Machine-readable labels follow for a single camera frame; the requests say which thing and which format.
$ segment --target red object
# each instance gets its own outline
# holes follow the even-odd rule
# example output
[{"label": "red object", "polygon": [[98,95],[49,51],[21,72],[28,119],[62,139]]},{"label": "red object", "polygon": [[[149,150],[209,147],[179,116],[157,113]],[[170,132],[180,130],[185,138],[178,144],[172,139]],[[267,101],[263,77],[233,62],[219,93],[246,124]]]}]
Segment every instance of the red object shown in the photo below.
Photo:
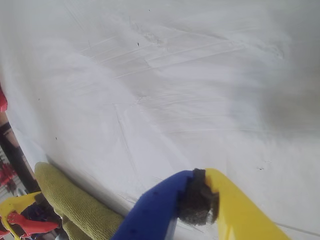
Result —
[{"label": "red object", "polygon": [[14,176],[17,174],[13,167],[8,163],[4,163],[1,168],[2,169],[0,170],[0,186],[3,186],[6,185],[11,179],[13,179]]},{"label": "red object", "polygon": [[24,230],[23,238],[30,237],[32,234],[48,233],[56,229],[59,225],[48,221],[32,221],[24,216],[12,212],[8,215],[7,221],[9,224],[18,224]]},{"label": "red object", "polygon": [[6,99],[6,96],[2,92],[2,89],[0,88],[0,112],[4,113],[8,108],[8,102]]},{"label": "red object", "polygon": [[9,231],[1,231],[0,230],[0,238],[2,239],[5,235],[7,235],[8,233],[10,233]]}]

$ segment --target olive green cloth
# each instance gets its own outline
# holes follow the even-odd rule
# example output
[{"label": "olive green cloth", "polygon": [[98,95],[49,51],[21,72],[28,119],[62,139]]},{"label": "olive green cloth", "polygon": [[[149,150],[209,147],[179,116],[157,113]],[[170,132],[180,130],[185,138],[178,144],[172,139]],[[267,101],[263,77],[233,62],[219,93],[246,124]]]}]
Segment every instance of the olive green cloth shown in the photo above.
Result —
[{"label": "olive green cloth", "polygon": [[74,185],[53,165],[37,163],[35,176],[43,195],[62,217],[70,240],[108,240],[123,221],[121,215]]}]

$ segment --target yellow plastic piece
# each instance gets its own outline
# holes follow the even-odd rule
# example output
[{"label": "yellow plastic piece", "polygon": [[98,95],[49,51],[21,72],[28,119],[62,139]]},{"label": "yellow plastic piece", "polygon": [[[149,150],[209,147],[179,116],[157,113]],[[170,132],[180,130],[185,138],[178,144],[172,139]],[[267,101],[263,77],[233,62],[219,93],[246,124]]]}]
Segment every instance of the yellow plastic piece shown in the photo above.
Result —
[{"label": "yellow plastic piece", "polygon": [[23,196],[18,197],[8,197],[2,203],[0,203],[0,216],[3,226],[9,230],[14,236],[15,240],[19,240],[20,237],[13,231],[10,224],[8,223],[8,215],[14,211],[18,214],[21,214],[23,210],[33,204],[35,200],[35,196],[40,194],[41,192],[35,192]]},{"label": "yellow plastic piece", "polygon": [[205,182],[219,192],[219,240],[290,239],[220,171],[207,168]]}]

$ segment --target white surface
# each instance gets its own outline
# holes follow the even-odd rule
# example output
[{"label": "white surface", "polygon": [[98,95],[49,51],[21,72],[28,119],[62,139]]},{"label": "white surface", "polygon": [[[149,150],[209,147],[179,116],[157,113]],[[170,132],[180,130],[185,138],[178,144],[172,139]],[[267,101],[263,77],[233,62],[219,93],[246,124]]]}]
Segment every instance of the white surface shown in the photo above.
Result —
[{"label": "white surface", "polygon": [[[1,86],[30,162],[125,213],[184,169],[223,171],[318,240],[320,2],[1,1]],[[212,239],[180,225],[176,239]]]}]

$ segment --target blue handle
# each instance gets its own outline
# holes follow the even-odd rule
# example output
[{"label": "blue handle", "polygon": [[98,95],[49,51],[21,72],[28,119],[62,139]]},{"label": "blue handle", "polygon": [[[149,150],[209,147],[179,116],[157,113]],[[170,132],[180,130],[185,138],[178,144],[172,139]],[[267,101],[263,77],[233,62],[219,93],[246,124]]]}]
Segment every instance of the blue handle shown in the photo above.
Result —
[{"label": "blue handle", "polygon": [[181,171],[144,193],[111,240],[171,240],[177,224],[178,198],[192,178],[192,171]]}]

